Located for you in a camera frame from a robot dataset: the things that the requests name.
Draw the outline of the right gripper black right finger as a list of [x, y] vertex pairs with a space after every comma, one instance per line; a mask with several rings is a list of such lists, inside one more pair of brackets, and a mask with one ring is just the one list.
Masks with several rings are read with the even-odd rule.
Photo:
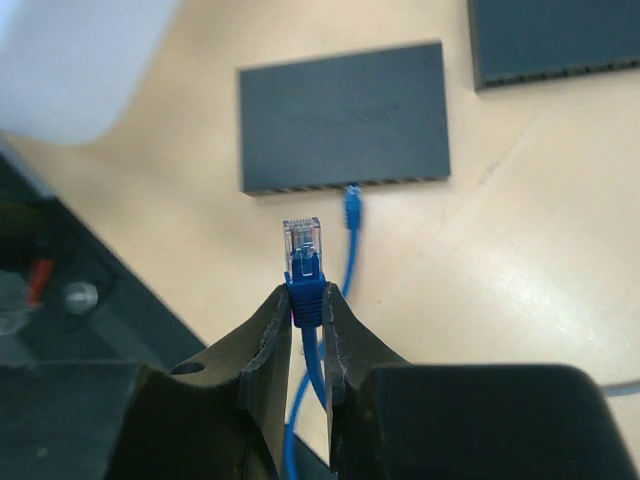
[[635, 479], [596, 383], [562, 364], [418, 365], [323, 295], [329, 464], [341, 479]]

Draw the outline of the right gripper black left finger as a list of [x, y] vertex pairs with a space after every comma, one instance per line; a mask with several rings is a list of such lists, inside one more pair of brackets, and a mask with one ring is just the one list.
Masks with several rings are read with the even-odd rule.
[[171, 372], [139, 365], [108, 478], [278, 478], [290, 313], [278, 286], [248, 320]]

